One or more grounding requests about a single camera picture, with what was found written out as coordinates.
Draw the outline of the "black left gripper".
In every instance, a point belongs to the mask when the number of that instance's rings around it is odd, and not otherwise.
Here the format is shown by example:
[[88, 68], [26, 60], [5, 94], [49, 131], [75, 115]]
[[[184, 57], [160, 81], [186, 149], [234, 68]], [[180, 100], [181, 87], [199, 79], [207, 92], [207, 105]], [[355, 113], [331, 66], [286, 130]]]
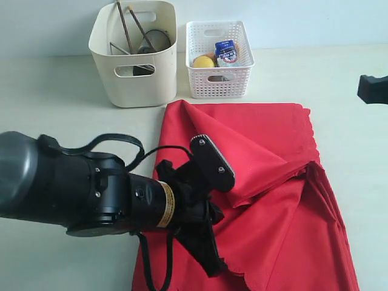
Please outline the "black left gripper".
[[130, 205], [127, 227], [131, 233], [172, 230], [175, 238], [209, 278], [219, 276], [227, 264], [219, 256], [213, 226], [224, 219], [211, 192], [202, 196], [178, 177], [178, 168], [164, 159], [158, 177], [128, 175]]

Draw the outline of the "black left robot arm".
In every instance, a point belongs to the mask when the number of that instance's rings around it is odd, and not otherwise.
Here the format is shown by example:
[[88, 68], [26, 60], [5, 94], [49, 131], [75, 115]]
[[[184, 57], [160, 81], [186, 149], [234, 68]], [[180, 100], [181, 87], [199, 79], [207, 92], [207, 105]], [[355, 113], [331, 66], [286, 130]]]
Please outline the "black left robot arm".
[[136, 288], [355, 289], [345, 225], [309, 110], [294, 103], [165, 110], [152, 178], [137, 138], [1, 134], [1, 216], [70, 236], [139, 238]]

